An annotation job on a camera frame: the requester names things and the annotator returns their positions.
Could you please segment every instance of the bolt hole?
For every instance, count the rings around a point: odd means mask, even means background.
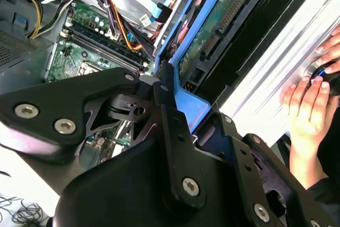
[[[182,135],[178,135],[177,138],[178,138],[178,140],[179,140],[180,142],[184,142],[184,138],[183,138]]]
[[[136,107],[136,108],[133,110],[133,114],[134,114],[135,116],[142,115],[143,113],[145,113],[145,108],[144,108],[144,107]]]
[[[251,167],[250,167],[250,166],[245,165],[244,167],[245,167],[245,169],[248,170],[249,172],[251,171]]]
[[[60,127],[62,127],[62,128],[66,128],[66,129],[71,129],[71,125],[68,123],[68,122],[63,122],[61,125],[60,125]]]
[[[21,110],[21,113],[23,114],[32,114],[33,113],[33,109],[29,108],[29,107],[25,107]]]

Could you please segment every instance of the metal panel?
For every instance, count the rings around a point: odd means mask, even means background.
[[[0,22],[0,94],[43,82],[52,43],[28,40],[25,30]]]
[[[340,22],[340,0],[306,0],[220,111],[243,136],[255,133],[269,146],[287,130],[282,98],[319,55],[313,53]]]

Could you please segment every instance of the screw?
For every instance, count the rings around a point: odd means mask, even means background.
[[[254,211],[256,215],[265,223],[268,223],[270,220],[268,211],[261,205],[261,204],[255,204],[254,205]]]
[[[310,223],[313,225],[313,227],[321,227],[320,224],[317,221],[313,220],[313,219],[310,220]]]
[[[134,80],[134,77],[132,75],[129,75],[129,74],[126,74],[125,75],[125,78],[127,78],[128,80],[130,81],[133,81]]]
[[[69,119],[59,119],[55,122],[54,128],[60,134],[72,134],[75,132],[76,125]]]
[[[192,178],[184,178],[182,185],[184,191],[190,196],[197,196],[200,191],[198,184]]]
[[[254,139],[254,141],[255,141],[256,143],[258,143],[258,144],[261,143],[261,140],[260,140],[258,137],[253,136],[253,139]]]
[[[232,119],[230,119],[228,116],[225,116],[224,119],[226,120],[227,123],[232,123]]]
[[[169,91],[168,88],[166,88],[164,85],[161,85],[160,87],[165,91]]]
[[[21,104],[14,109],[17,116],[25,119],[31,119],[39,114],[39,110],[30,104]]]

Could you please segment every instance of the sleeve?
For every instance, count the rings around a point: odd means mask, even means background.
[[[340,226],[340,190],[330,179],[320,180],[307,190],[314,200],[333,218],[337,226]]]

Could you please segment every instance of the white surface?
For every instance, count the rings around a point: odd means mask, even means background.
[[[37,203],[46,214],[53,216],[59,195],[13,151],[0,146],[0,192]]]
[[[306,0],[220,111],[240,135],[255,133],[272,146],[287,130],[282,98],[315,61],[314,49],[339,23],[340,0]]]

